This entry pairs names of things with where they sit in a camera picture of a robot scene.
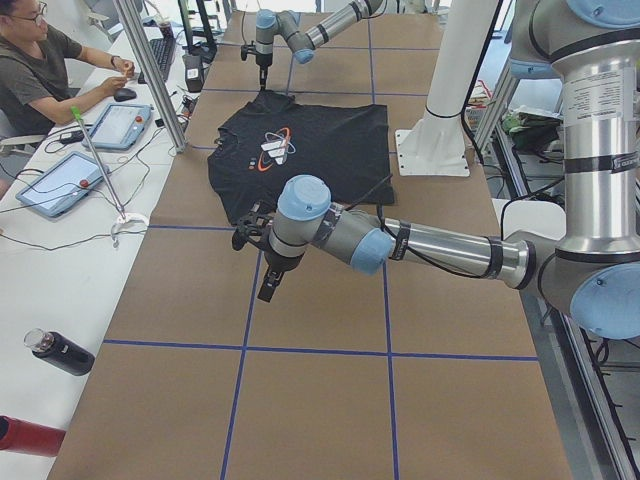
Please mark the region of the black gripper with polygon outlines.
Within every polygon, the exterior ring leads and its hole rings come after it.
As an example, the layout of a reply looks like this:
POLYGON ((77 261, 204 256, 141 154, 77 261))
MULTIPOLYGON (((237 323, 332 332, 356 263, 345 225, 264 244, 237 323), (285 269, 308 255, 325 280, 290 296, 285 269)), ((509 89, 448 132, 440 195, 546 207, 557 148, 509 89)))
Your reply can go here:
POLYGON ((276 279, 282 278, 286 272, 296 269, 302 258, 303 255, 287 257, 273 250, 267 251, 265 259, 268 269, 263 277, 257 298, 264 302, 270 302, 276 290, 276 279))
POLYGON ((272 54, 256 53, 256 64, 259 65, 259 86, 261 91, 266 90, 268 79, 268 68, 272 65, 272 54))

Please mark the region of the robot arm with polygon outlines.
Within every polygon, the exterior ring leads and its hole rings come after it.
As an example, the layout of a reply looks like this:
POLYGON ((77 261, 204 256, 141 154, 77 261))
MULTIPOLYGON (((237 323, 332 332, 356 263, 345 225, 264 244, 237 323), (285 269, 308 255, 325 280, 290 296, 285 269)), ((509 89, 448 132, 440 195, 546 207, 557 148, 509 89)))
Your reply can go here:
POLYGON ((374 18, 382 12, 382 1, 350 1, 342 9, 334 12, 307 31, 301 31, 301 14, 291 10, 279 13, 269 9, 257 12, 255 22, 255 40, 241 47, 241 59, 249 55, 255 57, 259 66, 259 87, 267 87, 268 71, 273 64, 274 40, 280 36, 299 64, 310 62, 315 51, 327 44, 341 32, 364 19, 374 18))
MULTIPOLYGON (((301 63, 338 33, 378 10, 354 1, 302 33, 295 14, 261 10, 258 57, 281 35, 301 63)), ((462 176, 461 120, 500 1, 452 1, 425 105, 411 130, 397 131, 401 175, 462 176)), ((269 302, 284 273, 313 245, 375 273, 387 259, 431 264, 471 278, 524 289, 608 339, 639 336, 639 235, 636 233, 636 62, 639 1, 517 1, 510 53, 516 78, 562 80, 566 232, 554 242, 525 231, 506 240, 349 213, 312 175, 289 179, 275 218, 257 244, 268 269, 258 298, 269 302)))

